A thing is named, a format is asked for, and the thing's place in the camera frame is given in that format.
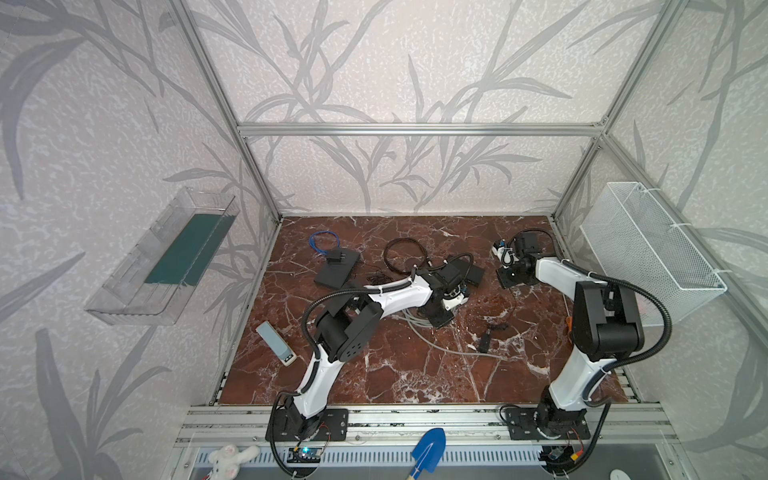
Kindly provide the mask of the small black network switch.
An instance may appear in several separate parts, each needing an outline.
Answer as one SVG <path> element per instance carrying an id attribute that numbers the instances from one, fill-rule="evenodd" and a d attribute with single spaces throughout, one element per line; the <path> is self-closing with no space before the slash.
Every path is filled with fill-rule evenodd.
<path id="1" fill-rule="evenodd" d="M 464 274 L 464 281 L 474 287 L 479 287 L 484 278 L 485 270 L 476 265 L 461 267 L 460 271 Z"/>

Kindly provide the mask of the black power adapter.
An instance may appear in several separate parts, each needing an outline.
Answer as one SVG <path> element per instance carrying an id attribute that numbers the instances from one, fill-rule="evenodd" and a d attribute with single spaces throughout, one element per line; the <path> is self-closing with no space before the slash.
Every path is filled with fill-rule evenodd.
<path id="1" fill-rule="evenodd" d="M 477 352 L 483 354 L 488 353 L 491 345 L 492 334 L 496 331 L 506 330 L 507 328 L 507 323 L 488 324 L 485 332 L 480 337 L 479 343 L 477 345 Z"/>

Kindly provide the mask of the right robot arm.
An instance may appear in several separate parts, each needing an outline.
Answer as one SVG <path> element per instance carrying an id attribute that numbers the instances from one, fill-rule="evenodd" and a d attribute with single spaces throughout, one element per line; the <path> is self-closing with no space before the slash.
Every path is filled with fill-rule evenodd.
<path id="1" fill-rule="evenodd" d="M 557 378 L 543 391 L 535 408 L 506 405 L 502 422 L 513 440 L 559 440 L 570 432 L 588 434 L 589 407 L 608 406 L 609 398 L 591 399 L 599 384 L 616 368 L 650 358 L 669 342 L 672 318 L 660 299 L 628 281 L 580 267 L 559 255 L 546 256 L 539 229 L 499 240 L 492 253 L 501 262 L 497 276 L 503 288 L 546 283 L 573 301 L 570 334 L 573 350 Z M 637 298 L 655 306 L 663 333 L 648 350 Z"/>

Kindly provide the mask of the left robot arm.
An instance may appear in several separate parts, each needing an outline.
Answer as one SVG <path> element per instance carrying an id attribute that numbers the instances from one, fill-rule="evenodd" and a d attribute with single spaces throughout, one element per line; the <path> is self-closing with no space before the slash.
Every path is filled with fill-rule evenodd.
<path id="1" fill-rule="evenodd" d="M 450 323 L 468 300 L 472 266 L 456 261 L 412 271 L 382 285 L 352 285 L 313 301 L 301 317 L 301 331 L 312 349 L 304 377 L 294 391 L 277 394 L 267 427 L 269 441 L 315 437 L 327 417 L 331 390 L 346 363 L 373 338 L 382 319 L 417 309 L 433 328 Z"/>

